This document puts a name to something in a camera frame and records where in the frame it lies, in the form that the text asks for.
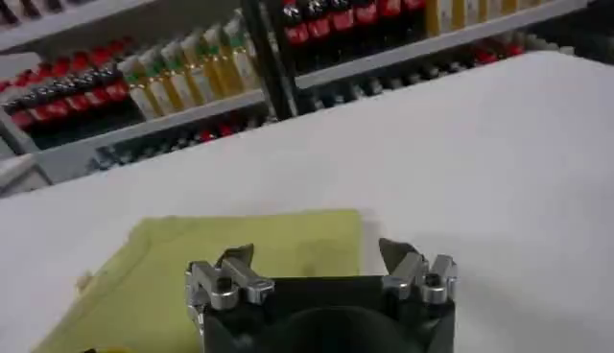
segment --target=shelf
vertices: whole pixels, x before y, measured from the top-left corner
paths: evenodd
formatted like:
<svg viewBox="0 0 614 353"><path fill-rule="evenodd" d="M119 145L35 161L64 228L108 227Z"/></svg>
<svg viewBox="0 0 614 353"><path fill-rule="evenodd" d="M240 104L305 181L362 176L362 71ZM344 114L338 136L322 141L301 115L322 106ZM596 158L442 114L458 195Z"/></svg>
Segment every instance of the shelf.
<svg viewBox="0 0 614 353"><path fill-rule="evenodd" d="M505 17L492 19L488 22L476 24L460 31L428 38L386 52L365 58L354 59L349 62L301 75L295 78L295 83L298 88L305 89L345 79L373 69L390 66L397 62L418 58L446 48L455 47L477 39L538 23L582 9L586 7L586 4L586 0L552 0L549 3L522 10Z"/></svg>
<svg viewBox="0 0 614 353"><path fill-rule="evenodd" d="M0 33L0 51L134 9L155 0L94 0Z"/></svg>

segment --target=yellow bottle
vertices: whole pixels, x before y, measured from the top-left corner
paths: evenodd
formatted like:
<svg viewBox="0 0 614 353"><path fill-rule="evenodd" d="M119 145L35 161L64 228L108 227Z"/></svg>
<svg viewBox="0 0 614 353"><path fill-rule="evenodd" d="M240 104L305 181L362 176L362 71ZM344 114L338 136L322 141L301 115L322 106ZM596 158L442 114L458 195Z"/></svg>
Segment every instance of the yellow bottle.
<svg viewBox="0 0 614 353"><path fill-rule="evenodd" d="M136 58L127 59L118 65L118 69L124 75L132 100L136 103L145 119L154 119L162 116L159 104L155 100L152 91L143 83L141 74L136 70Z"/></svg>
<svg viewBox="0 0 614 353"><path fill-rule="evenodd" d="M176 89L183 107L202 106L202 95L194 85L192 77L187 75L183 67L183 61L179 56L178 44L171 42L162 51L162 57L168 67L169 78Z"/></svg>
<svg viewBox="0 0 614 353"><path fill-rule="evenodd" d="M228 24L224 27L224 31L230 44L230 57L233 59L236 65L243 88L258 88L260 86L260 82L258 75L256 74L256 70L251 64L251 58L248 55L248 51L244 46L243 34L239 28L239 20L235 18L228 22Z"/></svg>
<svg viewBox="0 0 614 353"><path fill-rule="evenodd" d="M480 0L480 22L486 22L502 14L503 0Z"/></svg>
<svg viewBox="0 0 614 353"><path fill-rule="evenodd" d="M187 36L181 42L181 49L185 56L185 71L188 73L199 91L204 103L212 102L217 99L213 86L206 74L204 63L199 59L199 47L201 33L198 31Z"/></svg>
<svg viewBox="0 0 614 353"><path fill-rule="evenodd" d="M220 86L224 95L227 97L241 93L243 91L243 84L232 57L229 56L229 49L222 47L220 30L219 24L214 25L204 33L204 37L209 46L211 66L220 80Z"/></svg>
<svg viewBox="0 0 614 353"><path fill-rule="evenodd" d="M429 36L452 31L452 19L453 0L430 0L426 2L426 29Z"/></svg>
<svg viewBox="0 0 614 353"><path fill-rule="evenodd" d="M153 60L153 56L148 55L150 52L146 52L141 56L140 60L147 74L147 86L155 97L161 115L169 115L176 112L175 105L172 98L168 93L164 85L163 75L156 62Z"/></svg>
<svg viewBox="0 0 614 353"><path fill-rule="evenodd" d="M518 9L518 0L503 0L501 3L501 13L511 14Z"/></svg>

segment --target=product on shelf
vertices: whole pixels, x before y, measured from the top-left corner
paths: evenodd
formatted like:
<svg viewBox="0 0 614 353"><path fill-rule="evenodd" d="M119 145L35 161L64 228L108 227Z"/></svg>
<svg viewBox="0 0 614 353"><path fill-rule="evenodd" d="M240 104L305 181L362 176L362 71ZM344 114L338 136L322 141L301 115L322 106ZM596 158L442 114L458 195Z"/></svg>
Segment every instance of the product on shelf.
<svg viewBox="0 0 614 353"><path fill-rule="evenodd" d="M290 57L297 72L309 69L307 45L309 31L296 0L284 0L281 20L290 47Z"/></svg>
<svg viewBox="0 0 614 353"><path fill-rule="evenodd" d="M386 46L404 43L409 36L409 22L403 16L401 0L377 0L379 36Z"/></svg>
<svg viewBox="0 0 614 353"><path fill-rule="evenodd" d="M162 115L169 115L183 110L183 104L170 81L168 72L165 72L164 65L156 57L157 47L146 51L139 61L145 68L147 75L147 85L157 101Z"/></svg>
<svg viewBox="0 0 614 353"><path fill-rule="evenodd" d="M201 31L196 30L181 42L181 48L186 58L186 71L192 76L194 85L199 91L204 103L217 99L213 90L211 78L207 75L204 60L201 58Z"/></svg>
<svg viewBox="0 0 614 353"><path fill-rule="evenodd" d="M211 65L217 75L225 97L233 96L243 91L243 83L237 72L231 50L222 44L222 26L216 24L204 33L208 45Z"/></svg>
<svg viewBox="0 0 614 353"><path fill-rule="evenodd" d="M154 119L162 116L162 110L157 103L152 91L143 84L140 73L134 69L136 58L128 59L119 64L126 82L129 85L129 92L132 100L138 106L145 119Z"/></svg>
<svg viewBox="0 0 614 353"><path fill-rule="evenodd" d="M436 80L466 71L473 67L522 55L526 50L556 50L561 53L574 53L573 47L561 47L548 42L538 35L513 32L478 40L446 53L432 55L420 62L408 63L406 69L398 67L384 73L384 77L366 77L361 81L335 82L311 90L305 97L311 111L318 111L365 97L385 94L421 82Z"/></svg>
<svg viewBox="0 0 614 353"><path fill-rule="evenodd" d="M354 9L350 0L330 1L331 23L334 30L334 46L336 61L351 59L354 54Z"/></svg>
<svg viewBox="0 0 614 353"><path fill-rule="evenodd" d="M258 87L258 75L252 65L248 50L245 47L244 35L240 28L239 18L234 18L224 26L224 32L228 37L232 50L232 59L236 65L244 89L255 89Z"/></svg>
<svg viewBox="0 0 614 353"><path fill-rule="evenodd" d="M309 0L302 8L309 33L309 55L312 65L321 67L332 61L334 53L331 42L329 7L325 0Z"/></svg>
<svg viewBox="0 0 614 353"><path fill-rule="evenodd" d="M176 41L171 41L161 50L162 57L168 68L168 75L175 88L181 105L184 108L201 106L204 102L201 93L196 88L192 75L184 67L182 52Z"/></svg>
<svg viewBox="0 0 614 353"><path fill-rule="evenodd" d="M271 115L264 118L253 115L225 116L224 121L215 125L209 124L206 128L186 128L179 132L168 132L161 137L144 138L136 144L101 148L98 150L99 157L93 163L92 169L93 172L107 171L277 122L277 118Z"/></svg>

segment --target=red bottle cap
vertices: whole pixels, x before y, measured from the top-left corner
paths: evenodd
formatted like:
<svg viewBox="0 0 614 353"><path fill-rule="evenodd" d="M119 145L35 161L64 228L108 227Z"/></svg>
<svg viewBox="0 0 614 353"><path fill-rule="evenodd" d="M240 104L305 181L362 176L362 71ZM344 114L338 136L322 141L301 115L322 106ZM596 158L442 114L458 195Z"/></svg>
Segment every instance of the red bottle cap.
<svg viewBox="0 0 614 353"><path fill-rule="evenodd" d="M69 67L70 66L66 62L57 62L54 65L52 73L53 73L54 77L56 77L56 78L64 77L64 76L66 76L66 74L68 74Z"/></svg>
<svg viewBox="0 0 614 353"><path fill-rule="evenodd" d="M97 47L94 49L94 54L92 55L92 62L96 66L103 66L110 59L110 54L108 50L104 47Z"/></svg>
<svg viewBox="0 0 614 353"><path fill-rule="evenodd" d="M476 50L476 59L481 63L491 63L497 61L497 56L484 50Z"/></svg>
<svg viewBox="0 0 614 353"><path fill-rule="evenodd" d="M73 58L73 71L82 71L88 66L89 62L87 61L87 56L75 54L75 57Z"/></svg>
<svg viewBox="0 0 614 353"><path fill-rule="evenodd" d="M124 53L124 43L115 39L108 44L108 50L113 56L119 56Z"/></svg>
<svg viewBox="0 0 614 353"><path fill-rule="evenodd" d="M211 133L208 129L204 129L200 133L202 142L207 142L215 139L215 135Z"/></svg>
<svg viewBox="0 0 614 353"><path fill-rule="evenodd" d="M222 125L220 126L220 133L222 134L222 136L226 137L233 134L234 131L228 125Z"/></svg>
<svg viewBox="0 0 614 353"><path fill-rule="evenodd" d="M509 57L515 57L525 53L525 50L518 45L511 44L507 47L507 49Z"/></svg>

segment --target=shelving unit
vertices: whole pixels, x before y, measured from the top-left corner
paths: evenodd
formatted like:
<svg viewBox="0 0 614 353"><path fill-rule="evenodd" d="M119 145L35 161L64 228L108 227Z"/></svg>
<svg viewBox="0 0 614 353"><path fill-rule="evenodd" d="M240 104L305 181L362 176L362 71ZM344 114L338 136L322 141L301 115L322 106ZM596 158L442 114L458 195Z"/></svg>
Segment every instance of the shelving unit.
<svg viewBox="0 0 614 353"><path fill-rule="evenodd" d="M41 151L35 153L35 157L47 176L54 182L60 182L72 176L82 175L87 161L95 155L97 149L102 147L264 102L263 91L257 89L208 105L196 106L176 114Z"/></svg>
<svg viewBox="0 0 614 353"><path fill-rule="evenodd" d="M306 89L359 75L370 70L383 68L409 59L418 58L440 50L497 35L586 7L586 0L552 0L535 8L522 10L467 27L460 31L439 35L415 43L378 53L365 58L354 59L339 65L318 70L295 78L296 87Z"/></svg>
<svg viewBox="0 0 614 353"><path fill-rule="evenodd" d="M135 9L156 0L96 0L63 12L20 24L0 34L0 51Z"/></svg>

